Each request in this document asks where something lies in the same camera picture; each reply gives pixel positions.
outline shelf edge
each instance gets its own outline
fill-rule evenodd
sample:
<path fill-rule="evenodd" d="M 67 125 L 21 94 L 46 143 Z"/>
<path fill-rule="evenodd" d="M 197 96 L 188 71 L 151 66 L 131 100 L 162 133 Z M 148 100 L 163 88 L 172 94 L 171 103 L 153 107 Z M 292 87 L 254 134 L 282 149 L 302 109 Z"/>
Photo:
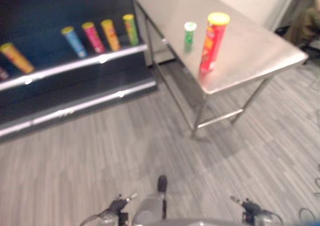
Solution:
<path fill-rule="evenodd" d="M 0 137 L 9 135 L 14 132 L 18 132 L 20 130 L 29 128 L 31 126 L 36 126 L 36 125 L 45 123 L 47 121 L 50 121 L 50 120 L 53 120 L 56 118 L 62 118 L 62 117 L 68 116 L 68 115 L 73 114 L 77 111 L 81 111 L 81 110 L 84 110 L 86 108 L 90 108 L 95 105 L 99 105 L 99 104 L 102 104 L 102 103 L 105 103 L 105 102 L 108 102 L 111 100 L 123 98 L 125 96 L 129 96 L 129 95 L 134 94 L 136 92 L 155 87 L 156 85 L 157 85 L 156 81 L 153 80 L 153 81 L 146 82 L 144 84 L 137 85 L 137 86 L 134 86 L 134 87 L 131 87 L 128 89 L 120 90 L 118 92 L 115 92 L 115 93 L 112 93 L 112 94 L 109 94 L 106 96 L 102 96 L 100 98 L 93 99 L 93 100 L 90 100 L 90 101 L 87 101 L 87 102 L 84 102 L 84 103 L 81 103 L 78 105 L 74 105 L 74 106 L 71 106 L 71 107 L 68 107 L 65 109 L 61 109 L 61 110 L 58 110 L 56 112 L 53 112 L 53 113 L 50 113 L 50 114 L 47 114 L 47 115 L 44 115 L 41 117 L 27 120 L 23 123 L 19 123 L 19 124 L 1 129 L 0 130 Z"/>
<path fill-rule="evenodd" d="M 38 71 L 35 73 L 31 73 L 28 75 L 24 75 L 24 76 L 0 83 L 0 91 L 14 88 L 14 87 L 20 86 L 20 85 L 28 85 L 28 84 L 32 83 L 33 81 L 41 80 L 41 79 L 47 78 L 49 76 L 57 75 L 57 74 L 67 72 L 70 70 L 74 70 L 74 69 L 79 69 L 79 68 L 86 67 L 89 65 L 94 65 L 94 64 L 99 64 L 99 63 L 104 64 L 110 60 L 121 58 L 123 56 L 132 55 L 132 54 L 135 54 L 138 52 L 143 52 L 143 51 L 147 50 L 147 48 L 148 47 L 146 44 L 142 44 L 142 45 L 130 47 L 127 49 L 119 50 L 116 52 L 109 52 L 109 53 L 101 54 L 101 55 L 94 56 L 94 57 L 91 57 L 88 59 L 81 59 L 81 60 L 74 61 L 72 63 L 67 63 L 67 64 L 62 64 L 62 65 L 58 65 L 55 67 L 51 67 L 46 70 L 41 70 L 41 71 Z"/>

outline snack can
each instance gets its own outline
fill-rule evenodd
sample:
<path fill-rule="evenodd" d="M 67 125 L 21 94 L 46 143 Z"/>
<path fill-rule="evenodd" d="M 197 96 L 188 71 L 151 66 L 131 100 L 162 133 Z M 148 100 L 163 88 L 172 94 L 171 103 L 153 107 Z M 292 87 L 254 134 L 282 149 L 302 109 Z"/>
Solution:
<path fill-rule="evenodd" d="M 127 14 L 123 16 L 124 24 L 126 31 L 128 33 L 129 41 L 131 45 L 138 45 L 139 39 L 138 39 L 138 33 L 137 33 L 137 27 L 135 23 L 135 16 L 133 14 Z"/>
<path fill-rule="evenodd" d="M 104 52 L 105 47 L 102 44 L 102 42 L 98 36 L 95 24 L 91 21 L 86 22 L 82 25 L 82 28 L 84 29 L 85 34 L 88 37 L 88 39 L 89 39 L 91 45 L 93 46 L 94 50 L 96 51 L 96 53 Z"/>
<path fill-rule="evenodd" d="M 111 47 L 111 50 L 120 50 L 120 43 L 117 37 L 117 33 L 114 27 L 114 23 L 112 20 L 107 19 L 103 20 L 101 22 L 101 26 L 103 28 L 103 31 L 105 32 L 105 36 L 109 42 L 109 45 Z"/>
<path fill-rule="evenodd" d="M 65 36 L 66 40 L 77 53 L 80 58 L 87 56 L 87 51 L 84 45 L 81 43 L 75 29 L 72 26 L 67 26 L 61 30 L 62 35 Z"/>
<path fill-rule="evenodd" d="M 196 31 L 197 24 L 195 22 L 186 22 L 184 24 L 184 42 L 185 44 L 192 44 L 194 42 L 194 32 Z"/>
<path fill-rule="evenodd" d="M 203 47 L 201 69 L 213 70 L 230 17 L 222 12 L 214 12 L 208 16 L 205 43 Z"/>
<path fill-rule="evenodd" d="M 5 69 L 3 69 L 2 67 L 0 67 L 0 81 L 5 80 L 8 77 L 9 77 L 9 74 L 7 73 L 7 71 Z"/>
<path fill-rule="evenodd" d="M 0 47 L 1 52 L 11 61 L 18 69 L 24 73 L 34 71 L 34 66 L 15 48 L 12 43 L 5 43 Z"/>

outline small green can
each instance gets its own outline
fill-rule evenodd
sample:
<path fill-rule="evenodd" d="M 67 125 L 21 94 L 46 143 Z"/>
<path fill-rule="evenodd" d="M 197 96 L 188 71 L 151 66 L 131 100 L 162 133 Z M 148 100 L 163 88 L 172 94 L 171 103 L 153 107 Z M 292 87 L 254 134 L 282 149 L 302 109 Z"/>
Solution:
<path fill-rule="evenodd" d="M 128 33 L 129 41 L 131 45 L 138 45 L 139 38 L 137 33 L 137 27 L 135 23 L 135 16 L 133 14 L 127 14 L 123 16 L 126 31 Z"/>
<path fill-rule="evenodd" d="M 197 24 L 195 22 L 186 22 L 184 24 L 184 29 L 185 29 L 185 36 L 184 36 L 184 42 L 187 45 L 192 45 L 194 42 L 194 32 L 196 31 Z"/>

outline blue can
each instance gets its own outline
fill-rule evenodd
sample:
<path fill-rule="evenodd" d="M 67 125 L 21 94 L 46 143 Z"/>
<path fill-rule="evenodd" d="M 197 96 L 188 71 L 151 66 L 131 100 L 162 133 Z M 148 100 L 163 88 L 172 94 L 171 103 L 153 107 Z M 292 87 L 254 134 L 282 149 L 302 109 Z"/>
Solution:
<path fill-rule="evenodd" d="M 77 36 L 75 29 L 72 26 L 67 26 L 61 30 L 61 33 L 65 36 L 73 50 L 78 54 L 80 58 L 86 57 L 87 51 L 82 45 L 79 37 Z"/>

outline table top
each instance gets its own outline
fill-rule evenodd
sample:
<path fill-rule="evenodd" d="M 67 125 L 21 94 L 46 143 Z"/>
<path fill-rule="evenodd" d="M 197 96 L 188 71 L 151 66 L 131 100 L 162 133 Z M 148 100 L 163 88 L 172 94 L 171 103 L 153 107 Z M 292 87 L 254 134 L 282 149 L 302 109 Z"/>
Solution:
<path fill-rule="evenodd" d="M 206 94 L 267 78 L 288 66 L 302 64 L 307 58 L 298 48 L 220 0 L 136 1 Z M 226 29 L 215 69 L 203 74 L 199 68 L 207 18 L 214 11 L 229 14 L 231 21 Z M 194 43 L 189 52 L 185 51 L 184 45 L 184 24 L 187 21 L 197 23 Z"/>

